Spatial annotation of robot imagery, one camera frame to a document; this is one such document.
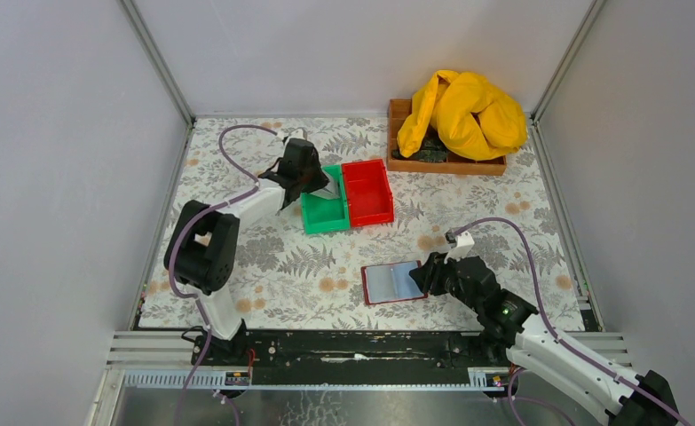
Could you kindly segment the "red leather card holder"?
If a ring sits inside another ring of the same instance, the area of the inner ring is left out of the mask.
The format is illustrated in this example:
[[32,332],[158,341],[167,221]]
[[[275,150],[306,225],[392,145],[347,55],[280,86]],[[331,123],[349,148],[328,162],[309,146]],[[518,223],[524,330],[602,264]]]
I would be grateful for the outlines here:
[[366,305],[413,301],[427,297],[411,278],[419,261],[363,266],[360,270]]

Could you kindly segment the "green plastic bin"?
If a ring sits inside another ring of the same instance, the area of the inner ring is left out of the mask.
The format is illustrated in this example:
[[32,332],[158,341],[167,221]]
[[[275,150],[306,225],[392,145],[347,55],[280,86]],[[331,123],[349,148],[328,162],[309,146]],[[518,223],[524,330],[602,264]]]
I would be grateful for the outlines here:
[[344,231],[351,227],[342,167],[339,164],[325,166],[324,171],[336,181],[338,197],[324,199],[310,193],[304,193],[301,196],[301,210],[306,234]]

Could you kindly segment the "red plastic bin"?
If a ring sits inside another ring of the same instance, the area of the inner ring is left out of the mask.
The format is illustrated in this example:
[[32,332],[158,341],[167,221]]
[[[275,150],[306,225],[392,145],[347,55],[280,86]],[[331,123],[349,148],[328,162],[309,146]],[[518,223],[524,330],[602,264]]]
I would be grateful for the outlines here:
[[351,227],[393,223],[394,200],[384,161],[347,162],[341,168]]

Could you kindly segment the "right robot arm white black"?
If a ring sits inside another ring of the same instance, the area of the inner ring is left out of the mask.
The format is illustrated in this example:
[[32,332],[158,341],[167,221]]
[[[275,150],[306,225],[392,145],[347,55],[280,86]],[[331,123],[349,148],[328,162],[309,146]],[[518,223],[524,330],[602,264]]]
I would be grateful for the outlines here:
[[449,259],[433,252],[409,273],[428,296],[450,295],[477,316],[484,338],[507,359],[571,397],[603,425],[677,425],[668,381],[640,375],[546,324],[524,298],[497,282],[478,256]]

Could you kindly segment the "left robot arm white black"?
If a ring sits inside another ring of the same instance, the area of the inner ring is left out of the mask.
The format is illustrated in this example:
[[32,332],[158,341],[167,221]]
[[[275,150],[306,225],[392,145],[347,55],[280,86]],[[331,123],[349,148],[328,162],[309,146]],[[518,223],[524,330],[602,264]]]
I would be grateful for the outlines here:
[[191,287],[186,295],[195,300],[207,330],[219,340],[233,339],[243,324],[227,286],[241,232],[303,193],[323,195],[335,189],[317,148],[301,138],[289,138],[274,165],[254,180],[251,189],[215,206],[187,202],[164,257],[169,278]]

